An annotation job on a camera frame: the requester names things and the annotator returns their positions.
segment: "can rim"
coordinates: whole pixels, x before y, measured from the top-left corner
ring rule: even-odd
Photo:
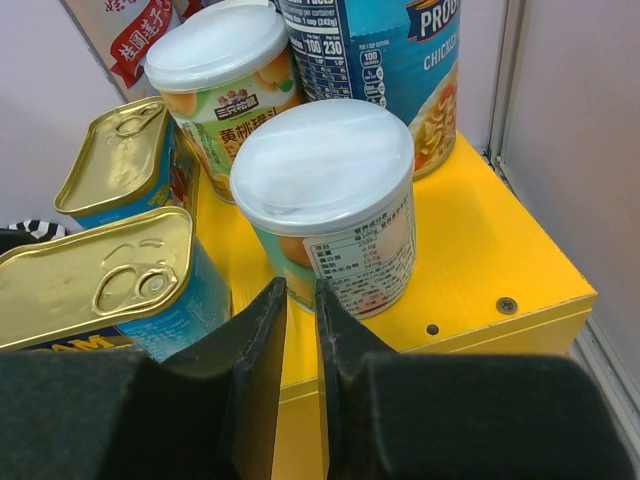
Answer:
[[[80,175],[80,171],[82,170],[82,167],[86,163],[87,150],[91,142],[87,142],[85,140],[85,142],[82,144],[82,147],[80,147],[80,152],[78,153],[78,156],[76,157],[76,160],[73,163],[71,172],[69,172],[69,175],[64,181],[62,188],[60,189],[60,191],[58,192],[58,194],[54,199],[53,207],[58,213],[62,213],[63,215],[71,215],[74,217],[88,217],[90,215],[103,213],[107,210],[111,210],[114,208],[127,205],[128,203],[131,203],[131,201],[137,200],[138,198],[143,197],[153,189],[154,185],[157,183],[158,178],[160,176],[160,166],[162,163],[162,153],[163,153],[162,148],[160,147],[164,143],[166,129],[167,129],[167,125],[169,124],[169,118],[170,118],[169,110],[164,104],[162,97],[156,96],[156,97],[143,98],[142,100],[137,100],[135,102],[131,102],[126,105],[123,105],[122,107],[109,110],[108,112],[100,115],[93,122],[91,122],[88,128],[88,132],[93,131],[97,125],[105,121],[107,118],[113,115],[114,112],[117,112],[120,108],[123,108],[123,107],[136,108],[146,103],[151,103],[152,101],[162,103],[163,111],[160,113],[160,115],[163,116],[163,119],[162,119],[162,125],[159,129],[158,138],[156,139],[156,142],[155,142],[156,156],[155,156],[154,168],[153,168],[153,171],[151,172],[151,175],[149,175],[149,178],[145,180],[144,184],[137,190],[125,193],[123,195],[116,196],[114,198],[110,198],[108,200],[104,200],[102,202],[94,203],[94,204],[87,205],[80,208],[64,208],[63,206],[64,202],[67,196],[69,195],[69,192],[73,190],[73,188],[77,185],[77,179],[78,179],[78,176]]]
[[[115,313],[112,315],[103,315],[101,317],[92,318],[91,320],[88,320],[82,324],[73,325],[68,328],[58,329],[55,332],[47,332],[41,335],[32,336],[30,338],[16,340],[13,343],[0,344],[0,351],[20,350],[23,348],[27,348],[40,343],[50,342],[52,340],[56,340],[60,338],[65,338],[73,335],[81,335],[83,333],[91,332],[93,330],[97,330],[100,328],[117,326],[120,323],[151,317],[171,307],[189,285],[191,272],[193,270],[193,252],[194,252],[193,245],[196,239],[195,223],[193,221],[193,217],[191,216],[191,214],[182,207],[176,207],[176,206],[160,207],[160,208],[151,210],[149,212],[142,213],[140,215],[119,220],[114,223],[96,227],[91,230],[85,230],[84,232],[80,232],[75,235],[69,235],[69,236],[62,237],[57,240],[52,240],[45,243],[20,246],[0,256],[0,266],[2,265],[2,263],[7,262],[15,257],[18,257],[21,254],[26,252],[34,252],[34,251],[40,252],[40,251],[49,250],[57,246],[66,245],[71,242],[82,240],[86,237],[99,236],[105,233],[106,231],[112,230],[114,227],[115,228],[127,227],[130,224],[138,223],[140,220],[143,220],[143,221],[150,220],[150,217],[160,216],[160,215],[169,214],[169,213],[177,213],[182,215],[186,219],[188,219],[189,239],[188,239],[188,247],[187,247],[188,248],[187,262],[184,270],[185,272],[184,278],[180,280],[177,287],[174,288],[169,295],[167,295],[161,301],[159,301],[158,304],[153,305],[153,307],[151,308],[144,308],[141,310],[129,310],[121,313]]]

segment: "food can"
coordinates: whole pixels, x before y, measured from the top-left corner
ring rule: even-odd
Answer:
[[[185,187],[197,184],[191,177],[198,169],[189,165],[194,154],[183,143],[160,97],[101,115],[89,126],[56,210],[93,228],[167,204],[172,185],[179,191],[177,177]]]
[[[0,350],[136,348],[162,361],[230,316],[191,216],[162,207],[0,257]]]
[[[272,8],[205,9],[149,50],[145,71],[212,179],[233,202],[229,172],[242,142],[302,102],[282,17]]]
[[[415,176],[456,139],[460,0],[277,0],[313,100],[358,98],[409,126]]]
[[[278,115],[244,143],[231,190],[289,294],[313,309],[330,281],[356,318],[388,308],[415,265],[413,141],[397,117],[361,100]]]

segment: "gold metal lid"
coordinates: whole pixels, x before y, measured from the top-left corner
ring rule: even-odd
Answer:
[[[148,193],[158,180],[168,121],[160,97],[123,105],[94,120],[55,209],[93,215]]]
[[[15,350],[170,306],[191,269],[191,216],[161,207],[0,257],[0,350]]]

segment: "yellow surface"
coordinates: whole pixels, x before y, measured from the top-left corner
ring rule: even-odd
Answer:
[[[273,270],[237,207],[218,200],[201,178],[197,233],[237,312]],[[402,352],[568,351],[595,291],[461,135],[451,157],[414,191],[416,270],[402,298],[363,323]],[[498,312],[500,297],[516,300],[516,314]],[[429,324],[437,335],[427,334]],[[316,445],[309,432],[319,432],[315,381],[314,318],[289,301],[274,478],[321,477],[320,454],[304,453]]]

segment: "nutrition label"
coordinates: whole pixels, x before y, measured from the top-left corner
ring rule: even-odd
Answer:
[[[304,240],[316,276],[331,281],[349,313],[373,315],[402,294],[415,264],[413,215],[408,191],[367,223]]]
[[[380,46],[379,43],[360,45],[362,50],[360,52],[360,66],[362,67],[362,80],[364,81],[366,100],[386,108],[387,97],[384,96],[386,87],[382,68],[382,52],[379,48],[376,48]]]
[[[351,98],[343,29],[336,0],[280,0],[300,77],[312,100]]]

